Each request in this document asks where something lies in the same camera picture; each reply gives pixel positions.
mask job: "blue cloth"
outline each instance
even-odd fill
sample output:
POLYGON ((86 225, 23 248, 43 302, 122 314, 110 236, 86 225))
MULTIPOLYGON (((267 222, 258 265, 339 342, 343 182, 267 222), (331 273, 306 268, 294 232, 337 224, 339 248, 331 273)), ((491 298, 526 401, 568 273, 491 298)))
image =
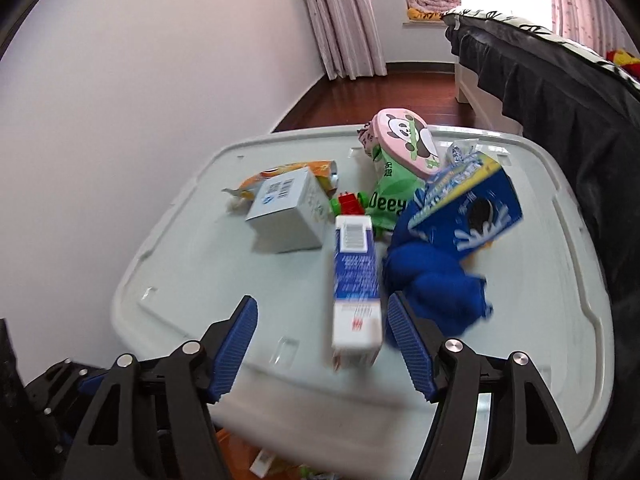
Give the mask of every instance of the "blue cloth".
MULTIPOLYGON (((410 217, 407 207, 383 261, 385 289, 389 295, 404 292, 416 316, 433 319, 445 337, 459 336, 493 311, 484 298, 486 280, 468 276, 453 256, 411 236, 406 229, 410 217)), ((397 346, 388 322, 386 338, 397 346)))

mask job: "white plastic table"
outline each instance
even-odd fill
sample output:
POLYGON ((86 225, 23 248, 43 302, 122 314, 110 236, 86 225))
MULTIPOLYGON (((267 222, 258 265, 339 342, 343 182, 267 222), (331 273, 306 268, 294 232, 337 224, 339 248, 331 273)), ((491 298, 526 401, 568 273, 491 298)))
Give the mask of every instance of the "white plastic table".
MULTIPOLYGON (((408 479, 435 406, 413 388, 402 356, 384 346, 372 368, 331 364, 334 233, 315 251, 254 250, 244 211, 223 187, 299 160, 337 161, 338 191, 372 191, 360 126, 312 128, 240 142, 217 153, 183 188, 130 263, 113 300, 117 333, 139 359, 169 354, 226 319, 244 294, 258 328, 231 391, 210 412, 219 425, 294 462, 354 478, 408 479)), ((513 181, 524 220, 476 253, 494 306, 462 339, 476 352, 525 351, 581 450, 612 388, 613 332, 590 236, 551 156, 527 139, 429 126, 440 155, 453 139, 479 139, 513 181)), ((385 248, 377 246, 382 257, 385 248)), ((478 476, 489 395, 482 395, 465 478, 478 476)))

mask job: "silver screw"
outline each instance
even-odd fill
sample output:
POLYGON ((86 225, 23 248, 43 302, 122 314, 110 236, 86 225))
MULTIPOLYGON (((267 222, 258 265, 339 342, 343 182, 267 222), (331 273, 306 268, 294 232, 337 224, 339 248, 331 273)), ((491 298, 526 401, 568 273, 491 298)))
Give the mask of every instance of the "silver screw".
POLYGON ((529 356, 524 352, 516 352, 513 355, 513 362, 515 362, 517 365, 524 366, 529 362, 529 356))
POLYGON ((187 355, 197 354, 200 351, 200 343, 197 341, 187 341, 182 345, 182 351, 187 355))
POLYGON ((458 353, 462 350, 463 346, 460 341, 457 339, 448 339, 446 343, 444 343, 444 348, 453 353, 458 353))
POLYGON ((130 354, 122 354, 120 357, 118 357, 118 360, 116 361, 116 364, 120 368, 126 368, 132 362, 133 362, 133 357, 130 354))

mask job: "wooden floor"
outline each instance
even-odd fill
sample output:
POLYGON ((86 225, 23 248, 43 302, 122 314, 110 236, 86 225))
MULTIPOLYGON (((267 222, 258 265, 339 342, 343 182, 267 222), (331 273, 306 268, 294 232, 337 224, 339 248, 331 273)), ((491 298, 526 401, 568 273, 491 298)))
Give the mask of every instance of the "wooden floor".
POLYGON ((322 80, 285 117, 276 131, 361 124, 370 121, 381 108, 408 108, 427 124, 473 126, 470 105, 455 98, 453 74, 390 73, 361 77, 355 81, 322 80))

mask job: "small cardboard box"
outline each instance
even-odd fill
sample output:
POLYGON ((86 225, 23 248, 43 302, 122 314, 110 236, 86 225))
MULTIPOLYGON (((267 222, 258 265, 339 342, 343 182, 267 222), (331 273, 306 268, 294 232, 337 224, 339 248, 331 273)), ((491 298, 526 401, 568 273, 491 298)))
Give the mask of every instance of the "small cardboard box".
POLYGON ((371 217, 340 215, 335 219, 334 367, 371 366, 381 346, 371 217))
POLYGON ((268 251, 285 253, 322 246, 329 199, 309 168, 264 181, 246 221, 268 251))
POLYGON ((464 258, 522 219, 511 179, 481 152, 443 169, 424 192, 416 192, 411 208, 408 232, 456 258, 464 258))

